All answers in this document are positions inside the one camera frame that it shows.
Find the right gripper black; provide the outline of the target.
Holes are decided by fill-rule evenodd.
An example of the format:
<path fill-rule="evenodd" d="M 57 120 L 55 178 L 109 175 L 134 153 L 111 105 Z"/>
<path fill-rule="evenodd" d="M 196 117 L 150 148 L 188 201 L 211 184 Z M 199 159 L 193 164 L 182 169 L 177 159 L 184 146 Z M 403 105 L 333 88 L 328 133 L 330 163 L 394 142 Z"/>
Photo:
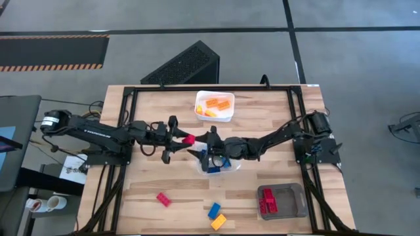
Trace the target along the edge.
<path fill-rule="evenodd" d="M 188 149 L 187 152 L 201 161 L 202 170 L 221 170 L 232 166 L 230 160 L 241 159 L 246 151 L 246 141 L 238 137 L 222 140 L 217 134 L 217 128 L 211 127 L 209 132 L 196 136 L 197 142 L 206 143 L 205 151 Z"/>

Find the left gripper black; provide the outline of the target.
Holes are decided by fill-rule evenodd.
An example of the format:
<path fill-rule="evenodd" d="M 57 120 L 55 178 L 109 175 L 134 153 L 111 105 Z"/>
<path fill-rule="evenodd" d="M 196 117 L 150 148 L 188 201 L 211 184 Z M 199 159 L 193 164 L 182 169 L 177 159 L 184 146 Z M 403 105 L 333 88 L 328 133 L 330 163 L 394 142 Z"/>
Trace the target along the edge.
<path fill-rule="evenodd" d="M 157 138 L 157 145 L 163 146 L 165 149 L 161 155 L 161 160 L 164 163 L 170 163 L 171 161 L 171 154 L 177 151 L 180 151 L 185 148 L 189 148 L 192 146 L 191 144 L 186 143 L 174 143 L 173 141 L 173 131 L 174 128 L 177 126 L 177 118 L 172 115 L 169 117 L 167 124 L 163 121 L 156 121 L 151 123 L 151 127 L 155 132 L 155 136 Z M 177 138 L 186 138 L 190 134 L 184 132 L 183 130 L 176 128 L 176 137 Z"/>

